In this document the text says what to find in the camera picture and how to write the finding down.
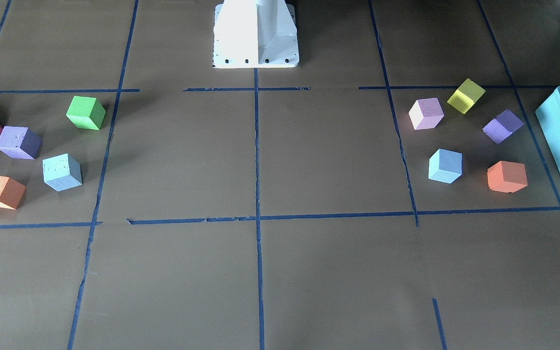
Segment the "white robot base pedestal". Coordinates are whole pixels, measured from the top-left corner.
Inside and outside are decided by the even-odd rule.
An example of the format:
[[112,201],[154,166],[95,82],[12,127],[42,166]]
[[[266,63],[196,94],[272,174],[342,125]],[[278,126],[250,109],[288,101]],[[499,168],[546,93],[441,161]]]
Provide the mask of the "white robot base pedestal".
[[295,9],[284,0],[225,0],[215,7],[212,67],[297,67]]

